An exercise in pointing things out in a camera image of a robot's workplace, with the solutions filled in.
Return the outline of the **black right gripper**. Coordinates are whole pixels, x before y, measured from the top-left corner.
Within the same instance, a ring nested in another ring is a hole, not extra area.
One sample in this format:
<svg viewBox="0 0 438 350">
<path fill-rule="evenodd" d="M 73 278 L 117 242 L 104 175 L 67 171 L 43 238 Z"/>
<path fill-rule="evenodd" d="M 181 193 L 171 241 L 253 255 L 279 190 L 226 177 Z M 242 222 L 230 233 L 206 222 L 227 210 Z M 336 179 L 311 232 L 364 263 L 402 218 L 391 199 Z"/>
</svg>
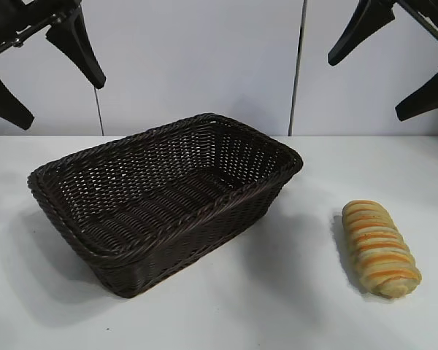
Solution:
<svg viewBox="0 0 438 350">
<path fill-rule="evenodd" d="M 438 1 L 359 0 L 341 37 L 328 53 L 328 63 L 336 66 L 362 41 L 393 21 L 395 3 L 438 41 Z M 395 108 L 400 121 L 435 109 L 438 109 L 438 72 Z"/>
</svg>

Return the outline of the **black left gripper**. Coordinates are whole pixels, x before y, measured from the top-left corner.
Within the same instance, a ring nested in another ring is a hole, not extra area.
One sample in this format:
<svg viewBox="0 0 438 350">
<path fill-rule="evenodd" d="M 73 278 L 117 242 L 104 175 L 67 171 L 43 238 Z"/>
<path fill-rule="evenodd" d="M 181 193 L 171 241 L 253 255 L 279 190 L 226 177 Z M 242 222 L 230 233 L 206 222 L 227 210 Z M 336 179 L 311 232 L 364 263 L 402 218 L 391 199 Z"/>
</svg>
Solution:
<svg viewBox="0 0 438 350">
<path fill-rule="evenodd" d="M 85 27 L 82 7 L 76 1 L 0 1 L 0 54 L 23 43 L 46 26 L 46 39 L 85 75 L 95 88 L 106 76 L 96 59 Z M 33 114 L 0 80 L 0 118 L 28 130 Z"/>
</svg>

